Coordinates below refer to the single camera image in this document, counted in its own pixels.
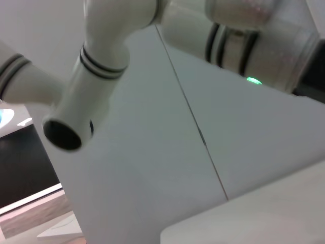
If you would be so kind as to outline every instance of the white cabinet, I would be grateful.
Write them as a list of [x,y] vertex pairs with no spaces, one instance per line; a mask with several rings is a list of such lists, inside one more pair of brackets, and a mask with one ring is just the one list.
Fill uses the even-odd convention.
[[324,104],[167,48],[230,198],[325,157]]

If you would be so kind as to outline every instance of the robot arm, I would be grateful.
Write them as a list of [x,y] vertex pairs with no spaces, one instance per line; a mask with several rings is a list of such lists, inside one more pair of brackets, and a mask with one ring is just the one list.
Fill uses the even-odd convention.
[[126,38],[154,23],[170,45],[292,94],[319,53],[320,39],[314,29],[282,21],[292,9],[283,2],[301,1],[85,0],[86,37],[68,86],[0,44],[0,99],[54,103],[43,122],[45,136],[59,148],[80,149],[97,131],[128,67]]

